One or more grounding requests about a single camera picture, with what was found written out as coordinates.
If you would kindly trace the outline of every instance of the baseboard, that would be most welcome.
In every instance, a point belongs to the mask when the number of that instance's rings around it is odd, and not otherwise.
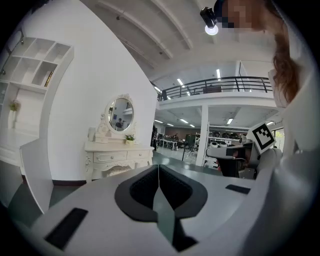
[[[26,176],[22,175],[22,180],[23,184],[28,184]],[[52,183],[54,186],[69,186],[69,187],[81,187],[87,182],[85,180],[58,180],[58,179],[53,179]]]

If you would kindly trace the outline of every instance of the ceiling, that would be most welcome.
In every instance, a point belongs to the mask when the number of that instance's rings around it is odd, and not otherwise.
[[[270,61],[273,38],[221,28],[205,33],[200,10],[216,0],[81,0],[119,38],[146,76],[161,89],[221,75],[238,60]]]
[[[169,110],[155,111],[154,119],[171,124],[175,127],[190,128],[190,124],[201,127],[201,106],[172,108]],[[230,126],[250,128],[260,122],[281,121],[280,114],[276,109],[252,107],[252,106],[214,106],[208,109],[208,118],[211,125],[226,126],[230,118],[233,118]]]

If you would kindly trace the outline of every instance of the ornate mirror frame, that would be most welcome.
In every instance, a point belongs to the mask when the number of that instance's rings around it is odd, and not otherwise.
[[[110,106],[117,99],[125,99],[127,100],[132,107],[132,119],[130,125],[121,131],[115,130],[109,120],[108,113]],[[129,94],[121,94],[117,97],[114,97],[104,109],[104,112],[101,114],[101,122],[95,132],[95,142],[96,143],[110,143],[110,142],[118,142],[121,143],[126,139],[125,135],[136,135],[136,122],[135,122],[135,108],[132,99]]]

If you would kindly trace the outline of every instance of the light bulb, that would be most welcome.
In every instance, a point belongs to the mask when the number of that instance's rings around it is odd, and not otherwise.
[[[208,28],[208,26],[205,26],[204,30],[210,36],[214,36],[218,34],[218,31],[219,31],[217,25],[215,25],[212,29]]]

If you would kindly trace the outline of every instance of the table leg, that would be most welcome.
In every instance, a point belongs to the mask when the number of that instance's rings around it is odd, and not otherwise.
[[[94,172],[94,153],[87,153],[85,157],[85,180],[86,183],[92,182]]]

